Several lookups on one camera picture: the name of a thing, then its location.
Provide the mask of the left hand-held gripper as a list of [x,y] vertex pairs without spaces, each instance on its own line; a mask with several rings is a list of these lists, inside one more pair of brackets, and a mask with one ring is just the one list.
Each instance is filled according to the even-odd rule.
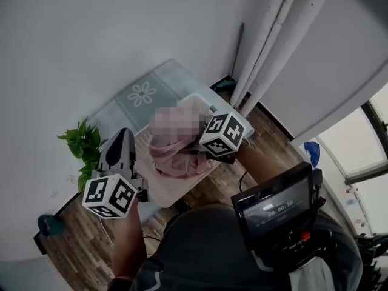
[[92,178],[86,182],[83,207],[102,219],[118,219],[128,215],[134,200],[149,202],[147,182],[134,172],[135,162],[133,133],[123,128],[106,142],[99,171],[92,171]]

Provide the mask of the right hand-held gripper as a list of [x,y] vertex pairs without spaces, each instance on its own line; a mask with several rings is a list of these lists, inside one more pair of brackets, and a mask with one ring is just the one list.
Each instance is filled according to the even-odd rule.
[[238,151],[245,127],[233,112],[215,112],[200,121],[203,129],[195,142],[187,146],[194,155],[204,153],[207,159],[227,162],[228,156]]

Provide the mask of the pink clothes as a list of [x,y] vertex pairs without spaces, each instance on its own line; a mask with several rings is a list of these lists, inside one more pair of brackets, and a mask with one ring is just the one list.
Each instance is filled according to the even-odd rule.
[[196,107],[156,109],[149,124],[149,155],[160,174],[189,179],[211,169],[211,160],[198,146],[206,122]]

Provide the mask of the white plastic laundry basket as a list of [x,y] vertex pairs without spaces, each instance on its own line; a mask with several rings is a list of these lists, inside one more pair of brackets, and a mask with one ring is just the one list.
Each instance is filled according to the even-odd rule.
[[[229,109],[229,106],[222,100],[214,107],[206,99],[197,93],[192,93],[184,99],[175,103],[178,107],[185,109],[198,109],[204,115],[220,114],[220,109]],[[135,147],[137,162],[135,169],[140,175],[145,177],[148,182],[149,195],[160,207],[169,207],[180,197],[184,196],[194,186],[201,182],[207,175],[214,171],[221,163],[219,161],[210,161],[210,168],[200,175],[192,178],[181,179],[173,178],[160,174],[155,168],[155,163],[148,154],[148,144],[150,142],[151,132],[148,126],[145,126],[135,135]]]

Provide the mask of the person's right forearm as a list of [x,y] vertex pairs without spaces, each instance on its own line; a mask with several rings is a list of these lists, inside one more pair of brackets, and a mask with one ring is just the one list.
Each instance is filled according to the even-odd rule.
[[234,156],[258,185],[286,170],[284,166],[249,145],[241,146]]

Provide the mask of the person's left forearm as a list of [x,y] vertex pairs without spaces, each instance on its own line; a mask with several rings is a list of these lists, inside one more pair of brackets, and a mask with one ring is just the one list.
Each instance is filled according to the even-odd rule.
[[147,259],[146,245],[135,199],[126,218],[117,219],[114,226],[112,270],[115,278],[132,281]]

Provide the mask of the green leafy plant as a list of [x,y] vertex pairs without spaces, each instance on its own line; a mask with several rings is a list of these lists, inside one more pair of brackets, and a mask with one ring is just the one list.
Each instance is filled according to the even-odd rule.
[[92,171],[98,168],[100,147],[107,141],[101,139],[99,128],[96,125],[88,125],[87,121],[88,118],[78,122],[76,129],[66,130],[63,135],[57,136],[67,143],[72,155],[84,163],[78,170],[80,173],[77,180],[78,193],[84,191],[86,182],[92,177]]

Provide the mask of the light blue small table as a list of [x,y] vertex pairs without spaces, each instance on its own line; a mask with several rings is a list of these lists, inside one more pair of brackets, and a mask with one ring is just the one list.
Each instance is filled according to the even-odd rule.
[[[150,73],[137,79],[122,89],[101,110],[94,114],[87,124],[99,128],[102,139],[111,138],[124,127],[129,128],[134,136],[148,125],[151,116],[159,107],[175,107],[175,103],[186,96],[197,93],[214,107],[223,99],[207,85],[197,81],[181,64],[171,59]],[[220,109],[222,113],[233,112],[245,127],[245,138],[249,138],[254,129],[225,100],[229,109]],[[146,222],[160,207],[150,197],[149,202],[138,206],[141,222]]]

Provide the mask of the green broom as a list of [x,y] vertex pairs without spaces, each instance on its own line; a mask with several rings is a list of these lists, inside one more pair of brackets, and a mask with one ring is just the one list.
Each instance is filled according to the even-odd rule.
[[243,22],[239,27],[238,39],[237,39],[237,43],[234,50],[233,59],[232,59],[232,63],[231,63],[228,75],[210,87],[215,92],[228,91],[230,90],[229,87],[236,85],[236,80],[234,79],[233,76],[234,76],[235,66],[238,59],[244,31],[245,31],[245,23]]

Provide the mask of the black chest monitor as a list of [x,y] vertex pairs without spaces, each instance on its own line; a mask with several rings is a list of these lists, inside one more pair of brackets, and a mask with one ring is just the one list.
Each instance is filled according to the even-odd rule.
[[270,248],[312,226],[318,209],[321,169],[308,162],[231,197],[247,250]]

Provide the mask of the white vertical pipe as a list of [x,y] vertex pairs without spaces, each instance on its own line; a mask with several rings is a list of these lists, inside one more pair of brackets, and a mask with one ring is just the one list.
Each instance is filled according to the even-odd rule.
[[230,105],[234,108],[237,108],[241,103],[239,98],[242,96],[247,80],[260,56],[266,37],[269,34],[269,31],[276,19],[277,13],[282,3],[283,0],[267,0],[264,5],[264,19],[261,21],[261,26],[259,27],[258,33],[255,36],[252,49],[250,50],[247,61],[245,62],[242,73],[238,79],[236,88],[230,99]]
[[256,63],[238,87],[242,89],[234,106],[241,104],[254,80],[257,87],[243,105],[246,117],[273,84],[307,33],[326,0],[284,0]]

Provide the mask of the blue cloth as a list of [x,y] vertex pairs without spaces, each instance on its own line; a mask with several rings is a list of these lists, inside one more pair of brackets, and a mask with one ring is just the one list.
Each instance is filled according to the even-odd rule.
[[304,150],[310,157],[310,163],[315,168],[318,165],[321,156],[320,145],[317,142],[308,141],[304,143]]

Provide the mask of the teal dustpan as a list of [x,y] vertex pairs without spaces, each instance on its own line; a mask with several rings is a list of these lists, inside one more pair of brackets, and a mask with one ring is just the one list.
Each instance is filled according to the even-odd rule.
[[65,231],[65,224],[58,216],[41,215],[38,218],[38,228],[45,237],[60,235]]

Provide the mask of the person's grey shirt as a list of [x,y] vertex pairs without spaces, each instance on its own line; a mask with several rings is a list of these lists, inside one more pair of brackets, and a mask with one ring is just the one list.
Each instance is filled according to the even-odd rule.
[[107,291],[356,291],[363,263],[354,239],[326,213],[315,228],[332,232],[336,250],[290,277],[247,251],[230,206],[191,209],[171,219],[132,281],[114,276]]

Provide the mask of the black monitor mount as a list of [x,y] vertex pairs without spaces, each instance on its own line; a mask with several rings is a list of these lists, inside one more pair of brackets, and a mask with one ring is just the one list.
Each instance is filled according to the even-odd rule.
[[330,230],[305,230],[290,233],[275,249],[275,266],[300,267],[314,257],[326,259],[337,248]]

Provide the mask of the black window frame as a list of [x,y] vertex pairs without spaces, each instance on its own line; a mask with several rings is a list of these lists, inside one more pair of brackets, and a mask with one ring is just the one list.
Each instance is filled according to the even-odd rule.
[[387,160],[365,170],[360,170],[359,172],[347,175],[344,180],[344,183],[347,186],[388,175],[388,122],[384,122],[380,119],[370,101],[365,102],[361,106],[361,109],[371,123]]

